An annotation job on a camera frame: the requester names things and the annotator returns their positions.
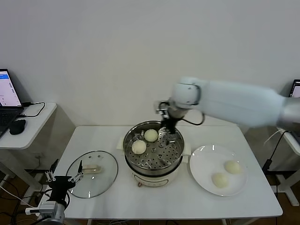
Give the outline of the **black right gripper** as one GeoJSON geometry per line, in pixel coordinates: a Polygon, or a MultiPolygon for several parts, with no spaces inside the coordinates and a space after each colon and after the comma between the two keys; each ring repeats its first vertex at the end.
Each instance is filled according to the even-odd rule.
{"type": "Polygon", "coordinates": [[[173,117],[167,110],[162,111],[161,128],[159,136],[164,136],[165,145],[172,144],[176,141],[176,125],[180,119],[173,117]]]}

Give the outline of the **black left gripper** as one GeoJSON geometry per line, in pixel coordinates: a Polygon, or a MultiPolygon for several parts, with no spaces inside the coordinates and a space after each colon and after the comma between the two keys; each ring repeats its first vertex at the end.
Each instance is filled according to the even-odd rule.
{"type": "Polygon", "coordinates": [[[58,164],[58,159],[50,166],[50,169],[45,172],[48,186],[51,188],[51,194],[48,201],[57,202],[59,204],[67,204],[65,201],[69,189],[75,187],[75,184],[83,178],[83,165],[82,161],[79,163],[77,174],[71,176],[54,176],[55,169],[58,164]]]}

